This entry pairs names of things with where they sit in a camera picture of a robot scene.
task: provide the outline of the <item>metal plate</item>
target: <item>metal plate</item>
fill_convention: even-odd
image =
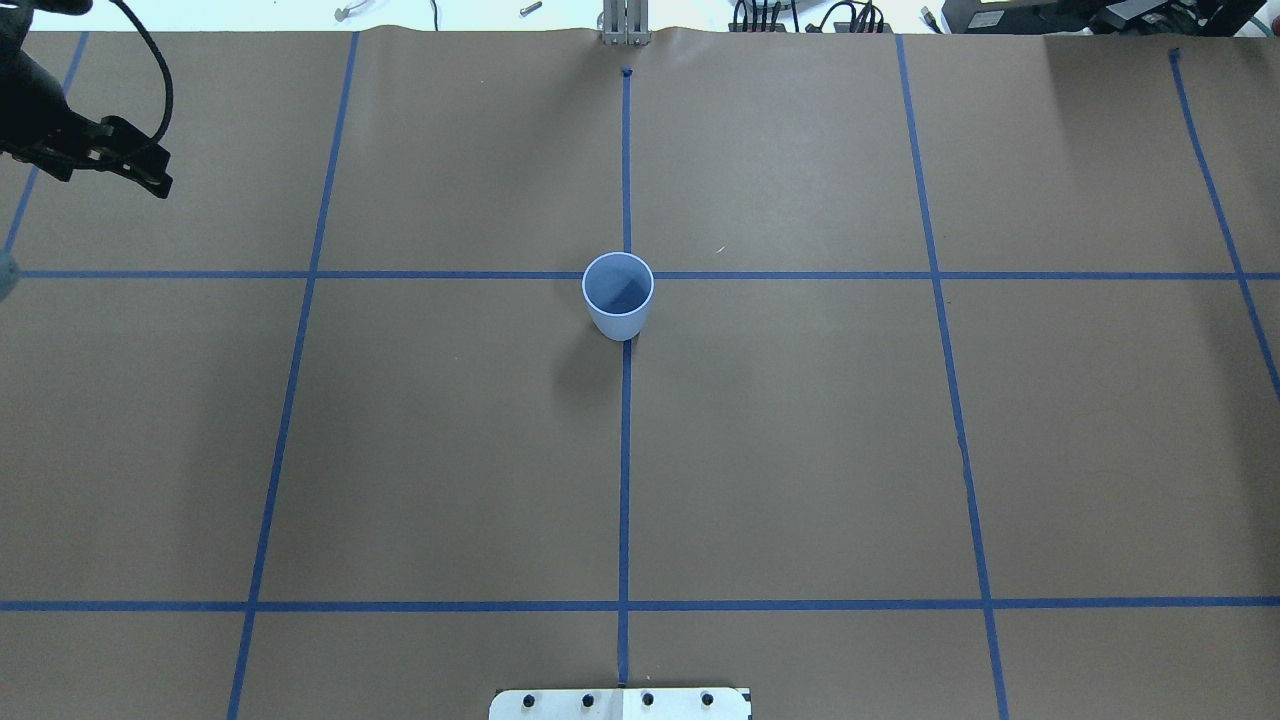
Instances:
[[[493,698],[489,720],[750,720],[750,698],[735,688],[506,691]]]

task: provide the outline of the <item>cup rim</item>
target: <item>cup rim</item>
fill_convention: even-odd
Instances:
[[[628,258],[631,260],[635,260],[636,263],[640,263],[640,266],[644,268],[644,272],[649,275],[649,292],[644,296],[644,301],[641,301],[640,305],[636,305],[635,310],[628,310],[626,313],[609,313],[609,311],[602,310],[595,302],[591,302],[591,297],[589,295],[586,295],[586,275],[588,275],[588,273],[591,272],[591,268],[594,268],[596,263],[599,263],[600,260],[604,260],[605,258],[612,258],[614,255],[623,255],[623,256],[626,256],[626,258]],[[640,310],[644,310],[645,306],[649,305],[649,301],[653,299],[653,286],[654,286],[653,268],[650,268],[649,263],[645,263],[643,258],[640,258],[639,255],[636,255],[634,252],[625,252],[622,250],[614,250],[613,252],[605,252],[604,255],[600,255],[595,260],[591,260],[591,263],[586,266],[586,269],[582,270],[582,282],[580,284],[582,286],[582,300],[586,301],[586,305],[591,310],[595,310],[596,313],[599,313],[602,315],[607,315],[609,318],[626,318],[628,315],[635,315]]]

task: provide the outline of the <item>metal post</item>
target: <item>metal post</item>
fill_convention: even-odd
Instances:
[[[649,45],[649,0],[604,0],[605,45]]]

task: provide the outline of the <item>blue painter's tape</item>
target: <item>blue painter's tape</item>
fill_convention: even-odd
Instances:
[[[622,343],[622,427],[618,442],[618,685],[630,678],[631,624],[631,352],[632,342]]]
[[[12,600],[0,612],[244,612],[246,602],[168,602],[151,600]]]
[[[1234,281],[1233,273],[1129,273],[1129,272],[965,272],[943,270],[945,281]]]
[[[289,363],[289,379],[284,389],[284,407],[280,410],[280,428],[275,441],[275,455],[271,460],[271,477],[266,487],[266,501],[262,507],[262,524],[259,529],[257,552],[253,557],[253,573],[250,578],[248,610],[244,612],[244,628],[241,633],[241,647],[236,659],[236,674],[232,676],[232,693],[227,706],[227,720],[236,720],[239,714],[239,697],[244,687],[244,673],[248,666],[250,646],[253,642],[253,620],[259,594],[262,587],[262,569],[266,564],[266,548],[271,537],[271,520],[275,516],[275,497],[280,486],[280,469],[284,465],[284,450],[288,445],[289,423],[293,418],[293,398],[298,388],[298,372],[302,368],[302,350],[307,340],[307,323],[311,318],[311,302],[315,297],[316,270],[320,266],[320,252],[324,250],[324,231],[328,222],[329,201],[333,196],[333,181],[338,172],[338,158],[342,151],[342,131],[347,120],[347,104],[351,100],[351,81],[356,69],[356,51],[360,49],[360,33],[352,33],[347,50],[347,70],[342,81],[342,96],[338,101],[338,119],[334,123],[333,142],[329,149],[329,165],[325,170],[324,193],[320,197],[320,213],[316,218],[315,240],[311,243],[311,265],[306,290],[302,292],[302,310],[298,314],[298,331],[293,341],[293,359]]]
[[[663,281],[927,281],[927,272],[876,270],[667,270],[654,273]]]
[[[622,68],[622,251],[631,252],[631,68]]]
[[[81,59],[84,56],[84,47],[88,45],[88,33],[82,32],[79,42],[76,44],[76,53],[72,54],[72,63],[67,67],[67,76],[63,77],[63,95],[65,95],[72,88],[72,82],[76,79],[76,70],[79,69]],[[27,202],[31,201],[31,193],[36,190],[36,177],[40,176],[40,170],[31,168],[27,173],[27,184],[22,190],[22,196],[18,199],[18,209],[13,214],[13,222],[9,223],[9,234],[5,236],[4,251],[5,254],[13,254],[13,246],[18,242],[18,229],[22,228],[22,218],[27,214]]]
[[[531,270],[317,270],[320,279],[580,281],[581,272]]]
[[[632,600],[632,612],[858,612],[982,610],[982,600]]]
[[[388,612],[388,614],[449,614],[449,612],[614,612],[618,603],[612,600],[566,601],[261,601],[259,612]]]
[[[929,193],[924,182],[924,163],[920,159],[920,140],[915,123],[915,108],[911,102],[911,81],[906,64],[906,47],[902,36],[893,37],[897,45],[899,74],[902,81],[902,105],[906,110],[908,137],[911,143],[911,164],[915,168],[915,191],[920,201],[920,223],[924,227],[924,245],[929,255],[929,272],[933,274],[933,305],[938,314],[938,334],[942,340],[942,360],[947,370],[947,388],[951,393],[951,415],[955,421],[956,442],[960,446],[960,464],[964,473],[965,496],[969,506],[969,532],[973,539],[973,555],[978,568],[978,589],[986,603],[991,601],[991,579],[987,573],[987,553],[982,539],[982,520],[978,515],[978,492],[973,482],[973,464],[969,459],[969,438],[964,424],[964,407],[960,404],[960,387],[956,380],[955,354],[951,350],[951,331],[947,323],[947,306],[942,295],[942,275],[938,266],[938,251],[933,240],[933,219],[929,213]],[[995,685],[996,710],[1000,720],[1009,720],[1009,700],[1005,694],[1005,671],[1000,656],[1000,639],[996,633],[996,614],[987,605],[983,610],[987,625],[987,650],[991,655],[991,675]]]
[[[1198,597],[1010,597],[993,600],[996,610],[1071,610],[1123,607],[1280,607],[1276,596]]]
[[[23,270],[23,278],[29,279],[142,279],[142,281],[184,281],[184,279],[305,279],[306,270]]]
[[[1271,343],[1267,342],[1266,329],[1258,316],[1258,307],[1253,302],[1253,292],[1249,290],[1249,278],[1244,273],[1244,264],[1235,247],[1235,238],[1231,237],[1231,225],[1226,222],[1226,211],[1222,210],[1222,200],[1217,195],[1217,184],[1213,183],[1213,174],[1208,169],[1208,160],[1204,159],[1204,149],[1201,146],[1199,133],[1196,131],[1196,119],[1192,117],[1190,100],[1187,97],[1187,86],[1183,83],[1183,70],[1180,67],[1181,50],[1175,47],[1169,51],[1169,67],[1174,73],[1174,87],[1178,90],[1178,102],[1183,109],[1183,120],[1187,123],[1187,135],[1192,141],[1192,150],[1196,152],[1196,161],[1199,164],[1201,176],[1204,178],[1204,187],[1208,190],[1208,199],[1213,204],[1213,215],[1217,218],[1217,227],[1222,232],[1222,241],[1226,243],[1226,254],[1231,258],[1231,266],[1240,284],[1240,295],[1244,297],[1244,307],[1249,313],[1249,322],[1253,324],[1253,334],[1262,351],[1262,363],[1271,377],[1271,389],[1276,400],[1280,400],[1280,372],[1276,370],[1275,357],[1271,355]]]

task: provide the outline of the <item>wire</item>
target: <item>wire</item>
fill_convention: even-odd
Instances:
[[[1249,22],[1258,26],[1258,29],[1262,31],[1262,35],[1267,37],[1275,37],[1276,33],[1271,32],[1271,28],[1267,27],[1267,23],[1260,20],[1258,18],[1249,18]]]
[[[876,6],[872,5],[870,0],[867,0],[867,4],[863,5],[863,12],[858,13],[858,22],[849,28],[849,32],[870,32],[868,26],[873,22],[872,17],[874,12]]]
[[[850,26],[852,26],[852,23],[858,22],[858,8],[856,8],[856,5],[854,3],[850,3],[849,0],[841,0],[840,3],[836,3],[835,5],[832,5],[831,8],[827,8],[827,14],[823,15],[822,17],[822,22],[818,23],[818,32],[822,32],[822,28],[827,27],[827,19],[831,18],[831,14],[835,13],[836,8],[840,8],[840,6],[849,8],[849,22],[850,22]]]
[[[933,17],[933,13],[929,10],[928,5],[920,8],[920,19],[924,20],[924,24],[929,26],[929,29],[932,29],[938,35],[942,35],[942,28],[938,27],[938,19]]]
[[[151,150],[152,147],[160,143],[160,140],[164,138],[164,135],[169,132],[169,122],[173,119],[173,74],[169,72],[169,63],[164,61],[164,54],[160,53],[160,47],[156,45],[156,41],[151,37],[151,33],[147,32],[147,28],[142,26],[142,20],[140,20],[138,17],[133,14],[133,10],[131,10],[129,6],[124,4],[124,0],[108,0],[108,1],[118,6],[120,12],[124,13],[124,17],[127,17],[129,22],[133,23],[133,27],[138,31],[138,35],[142,36],[142,41],[146,42],[147,47],[151,50],[151,55],[155,56],[156,65],[160,67],[160,76],[164,78],[164,115],[160,118],[160,127],[156,128],[155,135],[147,138],[146,142],[125,152],[124,155],[118,155],[115,158],[111,158],[110,160],[77,161],[77,160],[67,160],[65,155],[61,155],[59,152],[51,152],[49,150],[40,152],[40,155],[45,156],[46,159],[56,161],[61,164],[64,168],[72,170],[106,170],[110,168],[116,168],[125,161],[137,158],[142,152]]]
[[[874,0],[867,0],[867,32],[884,32],[884,12],[876,6]]]

